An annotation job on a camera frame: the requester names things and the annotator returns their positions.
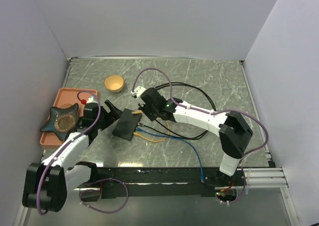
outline yellow cable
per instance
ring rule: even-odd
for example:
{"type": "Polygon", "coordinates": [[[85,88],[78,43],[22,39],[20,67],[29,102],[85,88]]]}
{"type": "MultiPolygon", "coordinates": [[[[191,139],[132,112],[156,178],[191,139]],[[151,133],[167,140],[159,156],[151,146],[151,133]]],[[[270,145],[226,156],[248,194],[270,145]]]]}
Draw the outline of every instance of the yellow cable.
{"type": "Polygon", "coordinates": [[[152,140],[152,139],[146,138],[145,136],[141,135],[141,134],[138,133],[138,132],[134,132],[133,134],[136,135],[136,136],[139,136],[139,137],[141,137],[141,138],[143,138],[143,139],[146,139],[147,141],[154,142],[154,143],[159,143],[159,142],[162,142],[162,141],[164,141],[164,140],[167,139],[167,137],[165,137],[165,138],[162,138],[161,140],[152,140]]]}

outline blue star-shaped object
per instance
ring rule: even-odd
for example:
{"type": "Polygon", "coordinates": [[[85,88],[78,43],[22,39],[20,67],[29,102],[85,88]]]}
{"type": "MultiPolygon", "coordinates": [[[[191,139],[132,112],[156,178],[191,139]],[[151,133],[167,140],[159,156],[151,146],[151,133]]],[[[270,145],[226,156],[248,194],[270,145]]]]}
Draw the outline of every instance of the blue star-shaped object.
{"type": "Polygon", "coordinates": [[[65,141],[68,132],[75,127],[79,119],[79,104],[74,104],[68,108],[61,109],[51,107],[48,121],[40,129],[41,132],[53,132],[61,141],[65,141]]]}

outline wire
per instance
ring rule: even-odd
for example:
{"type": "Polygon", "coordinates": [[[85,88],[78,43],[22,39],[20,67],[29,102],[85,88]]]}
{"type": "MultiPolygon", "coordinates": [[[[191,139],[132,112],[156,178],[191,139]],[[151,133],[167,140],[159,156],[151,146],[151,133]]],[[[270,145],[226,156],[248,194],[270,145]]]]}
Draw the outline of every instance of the wire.
{"type": "Polygon", "coordinates": [[[95,183],[99,183],[99,182],[103,182],[103,181],[117,181],[117,182],[119,182],[120,184],[122,184],[122,185],[124,186],[124,188],[125,188],[125,190],[126,190],[126,198],[125,198],[125,201],[124,201],[124,203],[122,204],[122,206],[120,206],[117,210],[114,210],[114,211],[104,211],[104,210],[99,210],[99,209],[97,209],[97,208],[95,208],[95,207],[93,207],[93,206],[91,206],[91,205],[88,205],[88,204],[85,203],[84,201],[82,201],[82,198],[81,198],[81,197],[82,197],[82,195],[83,195],[85,192],[99,192],[99,190],[84,190],[84,191],[82,191],[82,192],[80,193],[80,195],[79,195],[80,204],[81,204],[81,205],[84,205],[84,206],[86,206],[86,207],[88,207],[88,208],[90,208],[90,209],[92,209],[92,210],[95,210],[95,211],[97,211],[97,212],[103,213],[103,214],[113,214],[113,213],[116,213],[116,212],[120,211],[122,208],[124,208],[124,206],[126,205],[126,203],[127,203],[128,200],[129,200],[129,190],[128,190],[128,187],[125,185],[124,182],[122,182],[122,181],[120,181],[120,180],[117,180],[117,179],[113,179],[113,178],[98,180],[98,181],[96,181],[96,182],[94,182],[94,183],[90,183],[90,185],[91,185],[91,184],[95,184],[95,183]]]}
{"type": "MultiPolygon", "coordinates": [[[[148,125],[145,125],[145,124],[140,124],[140,126],[144,126],[144,127],[149,128],[149,129],[151,129],[151,130],[154,130],[154,131],[156,131],[156,132],[158,132],[158,133],[160,133],[160,134],[162,134],[162,135],[169,136],[169,134],[163,133],[163,132],[161,132],[161,131],[159,131],[159,130],[157,130],[157,129],[154,129],[154,128],[152,128],[151,126],[148,126],[148,125]]],[[[201,139],[205,134],[206,134],[206,133],[203,132],[203,133],[201,133],[200,135],[198,135],[199,137],[196,136],[197,138],[196,138],[196,137],[194,137],[194,138],[177,137],[177,136],[174,136],[174,137],[177,138],[177,139],[183,139],[183,140],[199,140],[199,139],[201,139]]]]}
{"type": "MultiPolygon", "coordinates": [[[[151,68],[146,68],[146,69],[140,71],[140,73],[136,76],[136,78],[135,78],[135,80],[134,80],[132,92],[133,92],[134,89],[135,89],[135,85],[136,85],[136,82],[137,82],[139,76],[140,76],[144,71],[147,71],[147,70],[156,70],[156,71],[160,72],[163,76],[165,76],[165,78],[167,79],[168,84],[169,84],[169,97],[170,97],[171,101],[172,101],[174,104],[176,104],[176,105],[178,105],[178,106],[180,106],[180,107],[183,107],[183,108],[185,108],[185,109],[187,108],[187,106],[182,105],[182,104],[179,104],[178,102],[176,102],[176,101],[174,100],[173,95],[172,95],[172,93],[173,93],[173,88],[172,88],[172,84],[171,84],[171,81],[170,81],[168,75],[166,75],[165,72],[163,72],[162,70],[157,69],[157,68],[152,68],[152,67],[151,67],[151,68]]],[[[252,119],[253,121],[255,121],[257,124],[259,124],[260,127],[263,129],[263,131],[264,131],[264,133],[265,133],[265,142],[264,142],[261,146],[258,146],[258,147],[256,147],[256,148],[254,148],[254,149],[252,149],[252,150],[249,150],[249,151],[247,151],[246,153],[244,153],[243,158],[244,158],[245,156],[247,156],[248,154],[250,154],[250,153],[256,151],[256,150],[260,150],[260,149],[264,148],[265,145],[268,143],[269,134],[268,134],[268,131],[267,131],[266,127],[264,126],[264,124],[261,123],[261,122],[260,122],[258,119],[256,119],[254,116],[252,116],[252,115],[250,115],[250,114],[248,114],[248,113],[246,113],[246,112],[244,112],[244,111],[242,111],[242,110],[227,109],[227,110],[221,110],[221,111],[217,111],[217,112],[211,112],[211,111],[207,111],[207,110],[204,110],[204,109],[196,108],[196,107],[193,107],[193,106],[190,106],[189,108],[192,109],[192,110],[199,111],[199,112],[201,112],[201,113],[208,114],[208,115],[218,115],[218,114],[221,114],[221,113],[225,113],[225,112],[229,112],[229,111],[234,111],[234,112],[238,112],[238,113],[240,113],[240,114],[242,114],[242,115],[247,116],[248,118],[250,118],[250,119],[252,119]]]]}
{"type": "MultiPolygon", "coordinates": [[[[209,95],[207,95],[207,93],[206,93],[205,91],[203,91],[202,89],[200,89],[200,88],[198,88],[198,87],[196,87],[196,86],[187,84],[187,83],[183,83],[183,82],[172,82],[171,84],[172,84],[173,86],[188,86],[188,87],[191,87],[191,88],[194,88],[194,89],[199,90],[200,92],[202,92],[202,93],[204,94],[204,96],[206,96],[206,98],[207,98],[207,100],[209,101],[209,103],[210,103],[211,107],[213,108],[213,110],[216,111],[216,106],[215,106],[213,100],[212,100],[212,99],[209,97],[209,95]]],[[[160,89],[163,89],[163,88],[168,87],[168,86],[169,86],[169,83],[165,83],[165,84],[156,86],[155,89],[156,89],[156,90],[160,90],[160,89]]],[[[207,130],[205,130],[203,133],[201,133],[201,134],[199,134],[199,135],[197,135],[197,136],[195,136],[195,137],[186,137],[186,136],[183,136],[183,135],[180,135],[180,134],[174,132],[173,130],[169,130],[169,131],[172,132],[172,133],[175,134],[175,135],[180,136],[181,139],[185,139],[185,140],[199,140],[199,139],[201,139],[204,135],[206,135],[207,132],[208,132],[207,130]]]]}
{"type": "Polygon", "coordinates": [[[230,187],[226,188],[226,189],[222,189],[220,190],[221,192],[225,193],[225,192],[228,192],[233,186],[235,185],[235,181],[233,181],[230,185],[230,187]]]}
{"type": "Polygon", "coordinates": [[[172,132],[172,133],[175,134],[175,135],[178,135],[178,136],[179,136],[178,138],[184,139],[184,140],[199,140],[199,139],[203,138],[203,136],[208,132],[208,131],[206,130],[206,131],[204,131],[203,133],[201,133],[201,134],[199,134],[199,135],[197,135],[197,136],[195,136],[195,137],[189,138],[189,137],[186,137],[186,136],[182,136],[182,135],[180,135],[180,134],[174,132],[174,131],[171,130],[171,129],[166,128],[166,126],[163,125],[161,122],[159,122],[157,119],[155,119],[155,121],[158,122],[162,127],[164,127],[165,129],[167,129],[168,131],[172,132]]]}
{"type": "Polygon", "coordinates": [[[237,198],[236,198],[235,200],[233,200],[233,201],[230,201],[229,204],[233,204],[233,203],[237,202],[237,201],[243,196],[243,194],[244,194],[244,192],[245,192],[245,188],[246,188],[246,176],[245,176],[245,171],[244,171],[244,169],[243,169],[243,167],[242,167],[241,165],[239,165],[239,167],[240,167],[240,169],[241,169],[241,172],[243,173],[244,186],[243,186],[243,189],[242,189],[242,191],[240,192],[240,194],[237,196],[237,198]]]}
{"type": "MultiPolygon", "coordinates": [[[[169,123],[168,123],[168,121],[167,121],[167,120],[166,120],[166,123],[167,123],[167,129],[168,129],[168,132],[167,132],[167,134],[165,134],[165,135],[168,135],[168,136],[169,136],[169,123]]],[[[148,139],[148,138],[146,138],[145,136],[143,136],[143,135],[139,134],[138,132],[134,132],[133,134],[134,134],[134,135],[136,135],[136,136],[142,137],[143,139],[146,139],[147,141],[151,141],[151,142],[154,142],[154,143],[159,143],[159,142],[162,142],[162,141],[164,141],[164,140],[166,140],[166,139],[167,139],[167,137],[165,137],[165,138],[162,138],[161,140],[152,140],[152,139],[148,139]]]]}
{"type": "Polygon", "coordinates": [[[138,132],[134,132],[133,134],[136,135],[136,136],[139,136],[139,137],[141,137],[141,138],[143,138],[143,139],[145,139],[147,141],[154,142],[154,143],[163,142],[164,140],[167,139],[167,137],[165,137],[165,138],[162,138],[161,140],[152,140],[152,139],[146,138],[145,136],[139,134],[138,132]]]}
{"type": "Polygon", "coordinates": [[[100,101],[99,101],[99,98],[97,97],[97,95],[95,95],[94,93],[92,93],[91,91],[88,91],[88,90],[81,90],[79,91],[79,93],[77,94],[77,98],[79,101],[82,101],[79,97],[79,95],[83,92],[86,92],[86,93],[89,93],[93,96],[93,98],[95,99],[95,101],[98,103],[98,114],[96,116],[96,119],[95,121],[92,123],[92,125],[90,125],[87,129],[85,129],[83,132],[81,132],[80,134],[78,134],[77,136],[75,136],[73,139],[70,139],[68,140],[67,142],[64,143],[64,145],[61,147],[61,149],[59,148],[55,155],[54,158],[52,158],[52,160],[48,163],[48,165],[45,167],[42,175],[41,175],[41,178],[40,178],[40,181],[39,181],[39,184],[38,184],[38,187],[37,187],[37,192],[36,192],[36,209],[38,211],[38,213],[40,215],[45,215],[48,210],[46,210],[45,212],[42,212],[41,210],[41,188],[42,188],[42,185],[43,185],[43,182],[44,182],[44,178],[46,176],[46,173],[48,172],[49,168],[51,167],[51,165],[54,163],[54,161],[57,159],[57,157],[59,157],[62,152],[74,141],[74,140],[77,140],[78,138],[80,138],[82,135],[84,135],[85,133],[87,133],[89,130],[92,129],[92,127],[98,122],[99,118],[100,118],[100,114],[101,114],[101,104],[100,104],[100,101]]]}
{"type": "MultiPolygon", "coordinates": [[[[213,100],[212,100],[212,99],[209,97],[209,95],[208,95],[205,91],[203,91],[202,89],[200,89],[200,88],[198,88],[198,87],[196,87],[196,86],[193,86],[193,85],[184,83],[184,82],[172,82],[171,84],[172,84],[172,86],[188,86],[188,87],[194,88],[194,89],[196,89],[196,90],[199,90],[201,93],[204,94],[204,96],[206,96],[206,98],[208,99],[209,103],[211,104],[211,107],[213,107],[213,110],[214,110],[214,111],[217,111],[217,110],[216,110],[216,106],[215,106],[213,100]]],[[[165,83],[165,84],[162,84],[162,85],[159,85],[159,86],[155,86],[155,89],[156,89],[156,90],[160,90],[160,89],[163,89],[163,88],[165,88],[165,87],[169,87],[169,83],[165,83]]]]}
{"type": "MultiPolygon", "coordinates": [[[[139,127],[137,127],[136,129],[137,129],[138,131],[145,132],[145,133],[147,133],[147,134],[149,134],[149,135],[153,135],[153,136],[157,136],[157,137],[163,137],[163,135],[153,134],[153,133],[150,133],[150,132],[148,132],[148,131],[146,131],[146,130],[143,130],[143,129],[139,128],[139,127]]],[[[200,156],[199,156],[198,151],[196,150],[196,148],[195,148],[191,143],[189,143],[188,141],[186,141],[186,140],[184,140],[184,139],[180,139],[180,138],[177,138],[177,137],[174,137],[174,136],[167,136],[167,138],[176,139],[176,140],[181,140],[181,141],[187,143],[187,144],[195,151],[196,156],[197,156],[198,161],[199,161],[199,165],[200,165],[200,180],[201,180],[202,183],[204,183],[204,182],[205,182],[205,176],[204,176],[203,165],[202,165],[202,163],[201,163],[200,156]]]]}

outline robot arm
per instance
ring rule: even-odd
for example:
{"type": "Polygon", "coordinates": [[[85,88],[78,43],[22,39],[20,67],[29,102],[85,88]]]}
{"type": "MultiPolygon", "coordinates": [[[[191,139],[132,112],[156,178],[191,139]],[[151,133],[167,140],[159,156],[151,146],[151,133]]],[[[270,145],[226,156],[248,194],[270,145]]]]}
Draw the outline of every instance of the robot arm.
{"type": "Polygon", "coordinates": [[[107,112],[101,106],[101,114],[94,127],[76,140],[73,140],[87,129],[97,117],[98,104],[90,98],[85,105],[83,117],[76,127],[72,129],[72,133],[69,134],[65,143],[46,160],[41,163],[32,163],[27,168],[22,196],[23,206],[37,208],[36,195],[40,178],[52,159],[54,159],[54,162],[45,175],[46,179],[42,184],[40,192],[42,210],[60,211],[66,201],[68,192],[74,190],[84,182],[97,181],[98,172],[96,164],[89,162],[78,162],[75,166],[74,164],[82,151],[96,138],[98,130],[104,130],[120,118],[122,112],[119,109],[109,101],[105,101],[105,104],[109,107],[110,112],[107,112]],[[67,147],[60,154],[59,151],[66,144],[68,144],[67,147]]]}
{"type": "Polygon", "coordinates": [[[253,136],[253,131],[241,114],[230,112],[208,115],[191,109],[191,105],[187,102],[174,98],[177,103],[186,106],[184,108],[176,105],[170,99],[166,100],[154,88],[145,89],[138,86],[132,95],[138,101],[139,110],[142,110],[151,121],[160,117],[163,120],[191,124],[219,136],[224,151],[219,170],[228,176],[235,173],[253,136]]]}

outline black cable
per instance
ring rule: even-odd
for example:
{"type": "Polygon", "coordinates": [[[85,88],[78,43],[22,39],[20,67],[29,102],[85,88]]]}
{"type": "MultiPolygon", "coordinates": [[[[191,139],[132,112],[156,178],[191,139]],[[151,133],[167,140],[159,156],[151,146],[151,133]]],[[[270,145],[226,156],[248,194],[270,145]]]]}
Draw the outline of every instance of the black cable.
{"type": "MultiPolygon", "coordinates": [[[[213,100],[209,97],[209,95],[207,95],[207,93],[205,91],[203,91],[202,89],[196,87],[196,86],[193,86],[193,85],[190,85],[190,84],[187,84],[187,83],[183,83],[183,82],[172,82],[171,83],[173,86],[188,86],[188,87],[191,87],[191,88],[194,88],[196,90],[199,90],[201,93],[204,94],[204,96],[206,96],[206,98],[208,99],[211,107],[213,108],[214,111],[217,111],[216,110],[216,106],[213,102],[213,100]]],[[[163,89],[165,87],[169,87],[169,84],[168,83],[165,83],[165,84],[162,84],[162,85],[159,85],[159,86],[156,86],[155,89],[156,90],[160,90],[160,89],[163,89]]]]}
{"type": "MultiPolygon", "coordinates": [[[[212,99],[209,97],[209,95],[207,95],[207,93],[206,93],[205,91],[203,91],[202,89],[200,89],[200,88],[198,88],[198,87],[196,87],[196,86],[187,84],[187,83],[183,83],[183,82],[172,82],[171,84],[172,84],[173,86],[188,86],[188,87],[194,88],[194,89],[196,89],[196,90],[199,90],[200,92],[202,92],[202,93],[206,96],[206,98],[208,99],[208,101],[209,101],[210,105],[212,106],[213,110],[216,111],[216,106],[215,106],[213,100],[212,100],[212,99]]],[[[160,90],[160,89],[163,89],[163,88],[165,88],[165,87],[169,87],[169,84],[168,84],[168,83],[165,83],[165,84],[156,86],[155,89],[156,89],[156,90],[160,90]]],[[[163,125],[163,124],[162,124],[161,122],[159,122],[158,120],[155,120],[155,121],[156,121],[157,123],[159,123],[159,124],[160,124],[162,127],[164,127],[165,129],[167,129],[168,131],[170,131],[171,133],[173,133],[173,134],[175,134],[175,135],[178,135],[179,137],[177,137],[177,138],[180,138],[180,139],[185,139],[185,140],[199,140],[199,139],[201,139],[204,135],[206,135],[207,132],[208,132],[208,131],[206,130],[206,131],[204,131],[203,133],[201,133],[201,134],[199,134],[199,135],[197,135],[197,136],[195,136],[195,137],[186,137],[186,136],[180,135],[180,134],[174,132],[173,130],[167,128],[165,125],[163,125]]],[[[161,131],[158,131],[158,130],[156,130],[156,129],[150,127],[150,126],[147,126],[147,125],[144,125],[144,124],[143,124],[143,126],[149,128],[149,129],[152,129],[152,130],[154,130],[154,131],[156,131],[156,132],[158,132],[158,133],[161,133],[161,134],[163,134],[163,135],[169,136],[169,134],[166,134],[166,133],[163,133],[163,132],[161,132],[161,131]]]]}
{"type": "MultiPolygon", "coordinates": [[[[160,133],[160,134],[163,134],[163,135],[167,135],[167,136],[171,136],[171,135],[169,135],[169,134],[167,134],[167,133],[164,133],[164,132],[161,132],[161,131],[159,131],[159,130],[157,130],[157,129],[154,129],[154,128],[152,128],[151,126],[148,126],[148,125],[145,125],[145,124],[142,124],[142,123],[139,123],[139,125],[140,126],[144,126],[144,127],[146,127],[146,128],[149,128],[149,129],[151,129],[151,130],[154,130],[154,131],[156,131],[156,132],[158,132],[158,133],[160,133]]],[[[207,132],[205,131],[205,132],[203,132],[203,133],[201,133],[200,135],[197,135],[197,136],[195,136],[195,137],[193,137],[193,138],[188,138],[188,137],[184,137],[184,136],[182,136],[182,137],[175,137],[175,138],[178,138],[178,139],[184,139],[184,140],[199,140],[199,139],[201,139],[201,138],[203,138],[203,136],[206,134],[207,132]]]]}

